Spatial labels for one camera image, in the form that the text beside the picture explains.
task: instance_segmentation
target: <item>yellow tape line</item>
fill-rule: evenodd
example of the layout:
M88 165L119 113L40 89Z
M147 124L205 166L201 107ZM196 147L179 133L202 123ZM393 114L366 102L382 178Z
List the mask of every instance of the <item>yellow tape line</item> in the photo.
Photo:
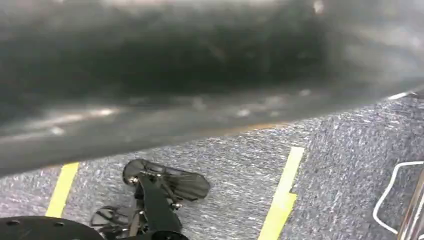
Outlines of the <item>yellow tape line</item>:
M290 190L295 181L304 151L303 147L291 148L258 240L279 239L296 201L297 195L290 193Z
M66 164L62 167L45 213L47 217L60 218L62 216L77 171L78 162Z

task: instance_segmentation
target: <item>white cable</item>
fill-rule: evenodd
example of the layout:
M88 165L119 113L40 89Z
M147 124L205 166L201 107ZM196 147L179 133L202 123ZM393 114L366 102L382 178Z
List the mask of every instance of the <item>white cable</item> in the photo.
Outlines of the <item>white cable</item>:
M383 228L389 230L390 232L394 233L394 234L398 234L398 231L396 229L394 229L393 227L385 224L379 217L378 217L378 213L379 213L379 209L380 206L382 205L384 199L387 197L387 195L389 194L390 190L393 187L393 184L395 184L395 180L396 180L396 175L398 174L398 170L401 167L404 166L412 166L412 165L419 165L419 164L424 164L424 161L408 161L408 162L401 162L399 164L397 164L394 167L393 173L391 174L391 178L390 181L388 182L388 185L386 187L386 189L384 190L383 194L381 195L380 199L377 201L377 204L374 207L374 211L372 211L372 217L374 218L374 220L380 224ZM419 240L424 239L424 234L420 235Z

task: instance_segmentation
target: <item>mounting hole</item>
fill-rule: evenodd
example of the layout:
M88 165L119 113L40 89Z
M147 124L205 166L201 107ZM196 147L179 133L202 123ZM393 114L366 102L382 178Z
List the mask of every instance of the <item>mounting hole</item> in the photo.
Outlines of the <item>mounting hole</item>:
M10 220L10 221L6 222L7 226L17 226L19 224L21 224L21 222L18 221L18 220Z
M55 226L55 227L63 227L63 226L65 226L65 223L63 223L61 221L58 221L53 226Z

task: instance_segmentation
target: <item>silver pole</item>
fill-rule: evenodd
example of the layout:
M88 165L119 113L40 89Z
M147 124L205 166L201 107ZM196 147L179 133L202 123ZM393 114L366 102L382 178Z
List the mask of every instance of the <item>silver pole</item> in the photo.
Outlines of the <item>silver pole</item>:
M415 191L400 226L397 240L418 240L424 227L424 169L419 175Z

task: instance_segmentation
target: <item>screw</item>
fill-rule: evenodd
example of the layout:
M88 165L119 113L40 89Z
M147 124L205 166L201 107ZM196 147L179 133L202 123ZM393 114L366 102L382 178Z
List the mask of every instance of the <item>screw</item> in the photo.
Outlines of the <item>screw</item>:
M172 208L175 210L180 209L183 205L181 203L172 203L171 204Z
M132 184L136 184L139 181L138 177L136 176L130 176L128 178L128 182L132 183Z

